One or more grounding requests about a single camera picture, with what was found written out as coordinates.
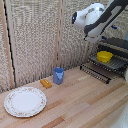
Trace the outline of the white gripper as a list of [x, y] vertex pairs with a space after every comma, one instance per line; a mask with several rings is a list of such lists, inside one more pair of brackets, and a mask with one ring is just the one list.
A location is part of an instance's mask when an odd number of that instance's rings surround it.
[[95, 37], [90, 37], [89, 35], [86, 35], [84, 40], [91, 43], [96, 43], [98, 40], [101, 40], [101, 35]]

